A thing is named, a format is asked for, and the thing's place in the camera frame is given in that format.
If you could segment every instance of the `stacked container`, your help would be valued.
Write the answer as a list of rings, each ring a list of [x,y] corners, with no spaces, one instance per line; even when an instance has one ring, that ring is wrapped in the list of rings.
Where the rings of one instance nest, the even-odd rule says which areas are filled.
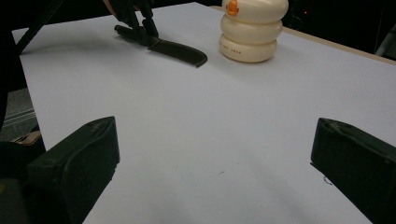
[[[288,0],[223,0],[220,51],[244,63],[268,60],[276,52],[288,7]]]

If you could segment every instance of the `black tool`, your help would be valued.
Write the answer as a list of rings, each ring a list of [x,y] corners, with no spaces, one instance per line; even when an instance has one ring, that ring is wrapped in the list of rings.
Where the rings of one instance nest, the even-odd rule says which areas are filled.
[[[152,19],[152,2],[147,0],[125,0],[123,3],[120,1],[111,1],[111,4],[112,6],[114,4],[113,8],[116,11],[117,19],[125,22],[132,28],[116,25],[114,29],[119,35],[132,39],[148,47],[149,50],[181,60],[185,63],[190,63],[196,67],[207,62],[207,56],[200,50],[159,38],[157,28]],[[142,21],[143,26],[140,25],[136,16],[136,7],[145,18]]]

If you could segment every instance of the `white tabletop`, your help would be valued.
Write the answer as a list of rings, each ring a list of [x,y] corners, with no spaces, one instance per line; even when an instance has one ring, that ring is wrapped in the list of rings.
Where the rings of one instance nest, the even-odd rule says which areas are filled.
[[[320,117],[396,146],[396,66],[285,33],[273,59],[237,63],[221,16],[154,10],[160,37],[208,56],[200,68],[124,41],[113,17],[48,25],[21,56],[47,148],[116,117],[121,162],[84,223],[370,223],[310,153]]]

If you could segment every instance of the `floor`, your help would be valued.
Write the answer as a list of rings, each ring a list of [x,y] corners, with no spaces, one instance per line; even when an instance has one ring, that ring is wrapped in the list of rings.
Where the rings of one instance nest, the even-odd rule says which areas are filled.
[[[29,133],[37,125],[35,111],[28,89],[8,95],[6,119],[0,132],[0,141],[11,141]]]

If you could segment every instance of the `cream plastic container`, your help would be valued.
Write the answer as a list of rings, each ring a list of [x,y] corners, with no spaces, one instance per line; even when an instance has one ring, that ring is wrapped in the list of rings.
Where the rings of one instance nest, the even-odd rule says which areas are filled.
[[[288,0],[223,0],[220,51],[245,63],[270,59],[288,6]]]

